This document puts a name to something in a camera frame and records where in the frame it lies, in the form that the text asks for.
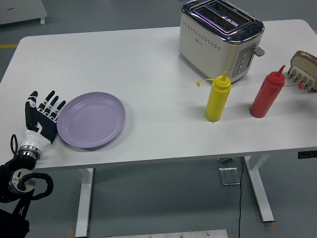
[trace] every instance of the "red squeeze bottle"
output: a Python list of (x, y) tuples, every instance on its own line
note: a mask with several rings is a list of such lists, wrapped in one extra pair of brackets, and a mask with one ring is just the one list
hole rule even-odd
[(278, 72), (272, 72), (265, 77), (263, 84), (252, 103), (250, 113), (255, 118), (263, 118), (272, 106), (277, 95), (285, 83), (285, 76), (282, 74), (285, 65)]

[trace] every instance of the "squeeze bottle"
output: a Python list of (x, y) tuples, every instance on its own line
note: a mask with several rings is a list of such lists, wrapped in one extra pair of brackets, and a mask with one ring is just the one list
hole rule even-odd
[(231, 90), (231, 80), (227, 77), (227, 71), (224, 72), (223, 76), (208, 80), (212, 80), (213, 83), (207, 102), (205, 118), (208, 121), (215, 122), (221, 118), (224, 105)]
[(282, 71), (284, 67), (285, 65), (283, 65), (278, 72), (274, 71), (265, 77), (250, 108), (250, 114), (255, 118), (263, 118), (267, 114), (277, 95), (283, 88), (285, 76), (282, 74)]

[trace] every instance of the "black cable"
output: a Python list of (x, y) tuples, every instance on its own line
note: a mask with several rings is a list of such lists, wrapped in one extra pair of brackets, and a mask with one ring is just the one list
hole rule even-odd
[(47, 183), (46, 191), (32, 197), (32, 200), (39, 200), (43, 197), (47, 197), (53, 192), (54, 183), (53, 183), (51, 176), (49, 176), (48, 174), (42, 174), (42, 173), (31, 173), (31, 174), (24, 175), (20, 179), (20, 181), (17, 185), (17, 188), (21, 191), (24, 191), (25, 190), (25, 182), (29, 179), (44, 179)]
[(243, 159), (244, 157), (240, 157), (241, 158), (241, 177), (240, 177), (240, 201), (239, 201), (239, 236), (238, 238), (240, 238), (240, 223), (241, 223), (241, 198), (242, 198), (242, 175), (243, 175)]
[(10, 147), (11, 147), (11, 151), (14, 154), (14, 158), (15, 158), (16, 154), (18, 153), (18, 139), (16, 138), (15, 134), (13, 134), (11, 137)]

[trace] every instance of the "purple plate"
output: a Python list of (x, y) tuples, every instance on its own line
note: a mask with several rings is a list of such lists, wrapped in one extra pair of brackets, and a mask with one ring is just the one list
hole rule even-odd
[(124, 105), (109, 93), (83, 94), (67, 103), (59, 113), (57, 130), (68, 144), (95, 148), (114, 139), (125, 122)]

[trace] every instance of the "red bottle nozzle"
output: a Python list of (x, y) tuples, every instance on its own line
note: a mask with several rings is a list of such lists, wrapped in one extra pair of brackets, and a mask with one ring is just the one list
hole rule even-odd
[(285, 68), (285, 65), (283, 65), (282, 68), (277, 72), (278, 76), (280, 76), (282, 74), (284, 68)]

